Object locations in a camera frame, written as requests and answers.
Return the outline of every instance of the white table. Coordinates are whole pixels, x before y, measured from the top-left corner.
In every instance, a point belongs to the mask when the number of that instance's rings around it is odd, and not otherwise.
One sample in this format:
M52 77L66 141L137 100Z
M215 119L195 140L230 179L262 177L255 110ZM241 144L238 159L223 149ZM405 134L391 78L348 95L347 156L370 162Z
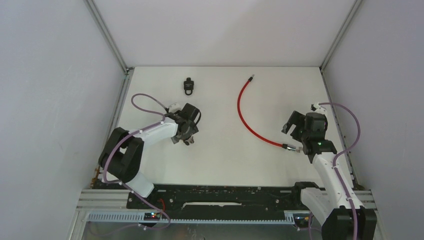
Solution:
M144 149L141 169L147 179L155 184L280 187L311 181L323 187L306 155L263 142L242 124L237 98L252 74L255 77L241 99L247 123L270 140L301 146L281 130L294 110L306 114L312 103L328 102L318 67L136 67L119 127L138 129L159 120L159 116L132 106L131 97L136 93L149 94L165 106L179 103L183 107L190 103L202 114L194 144L173 144L166 139ZM191 96L183 90L187 77L194 81ZM146 97L137 97L135 103L164 112ZM333 113L330 107L327 110L326 138L341 151ZM350 179L345 157L340 157L339 162Z

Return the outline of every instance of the red hose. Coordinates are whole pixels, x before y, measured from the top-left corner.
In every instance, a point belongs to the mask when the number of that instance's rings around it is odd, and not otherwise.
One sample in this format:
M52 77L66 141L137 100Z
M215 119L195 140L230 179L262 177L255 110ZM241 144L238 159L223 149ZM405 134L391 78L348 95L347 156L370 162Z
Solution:
M277 142L274 142L274 141L271 141L271 140L268 140L268 139L266 139L265 137L263 137L263 136L261 136L261 135L259 135L259 134L257 134L255 131L253 131L253 129L251 129L251 127L246 123L246 121L245 121L245 119L243 118L243 115L242 115L242 111L240 110L240 100L242 99L242 94L243 94L243 92L245 91L245 88L248 86L248 84L252 81L252 77L251 77L251 79L249 78L249 80L247 80L247 82L246 82L246 84L243 86L243 88L241 89L241 91L240 91L240 94L238 95L238 99L237 99L237 111L238 111L238 116L240 117L240 120L243 122L243 124L246 126L246 128L253 134L253 135L255 135L256 137L258 137L259 139L261 139L262 141L264 141L264 142L267 142L267 143L269 143L269 144L272 144L272 145L275 145L275 146L277 146L277 147L280 147L280 148L282 148L283 147L283 144L281 144L281 143L277 143Z

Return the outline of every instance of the black wire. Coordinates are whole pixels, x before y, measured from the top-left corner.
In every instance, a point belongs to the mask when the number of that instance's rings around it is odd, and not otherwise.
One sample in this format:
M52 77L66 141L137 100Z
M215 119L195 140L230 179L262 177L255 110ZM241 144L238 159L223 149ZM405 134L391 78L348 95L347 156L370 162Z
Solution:
M196 126L197 126L197 124L200 122L200 118L202 117L202 113L200 112L200 110L199 110L199 118L197 119L197 121L196 121Z

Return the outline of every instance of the gray wall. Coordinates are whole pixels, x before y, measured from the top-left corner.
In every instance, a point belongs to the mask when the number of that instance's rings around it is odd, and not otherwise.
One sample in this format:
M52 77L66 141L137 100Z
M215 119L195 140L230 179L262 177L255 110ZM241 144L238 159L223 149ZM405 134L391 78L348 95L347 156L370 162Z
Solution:
M82 0L2 0L0 35L0 239L65 239L123 73Z
M362 127L352 160L391 239L422 239L424 1L366 0L325 71ZM348 143L351 118L338 111Z

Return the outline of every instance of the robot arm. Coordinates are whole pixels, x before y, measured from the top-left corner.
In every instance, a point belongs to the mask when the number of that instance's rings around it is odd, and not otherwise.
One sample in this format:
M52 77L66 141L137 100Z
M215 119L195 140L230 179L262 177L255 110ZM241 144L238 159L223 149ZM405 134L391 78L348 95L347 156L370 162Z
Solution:
M353 235L353 214L356 214L358 237L372 240L377 216L373 209L364 208L343 172L338 170L339 163L334 162L336 148L325 139L327 110L317 103L311 106L311 110L313 112L306 115L294 111L282 132L287 134L295 125L290 135L302 143L302 151L322 179L327 195L324 196L313 182L297 182L294 189L300 196L296 198L300 198L322 225L322 239L341 240ZM352 211L350 200L355 211Z
M170 106L171 112L165 114L165 120L160 124L145 130L135 130L139 133L130 136L121 146L125 152L117 151L112 156L107 168L108 180L119 180L135 192L146 198L154 189L154 185L140 171L140 163L144 147L171 138L174 144L183 141L186 145L194 143L193 135L199 131L196 117L199 109L187 103L180 109L177 104ZM107 140L98 163L104 168L113 148L123 138L135 131L127 131L121 127L115 128Z

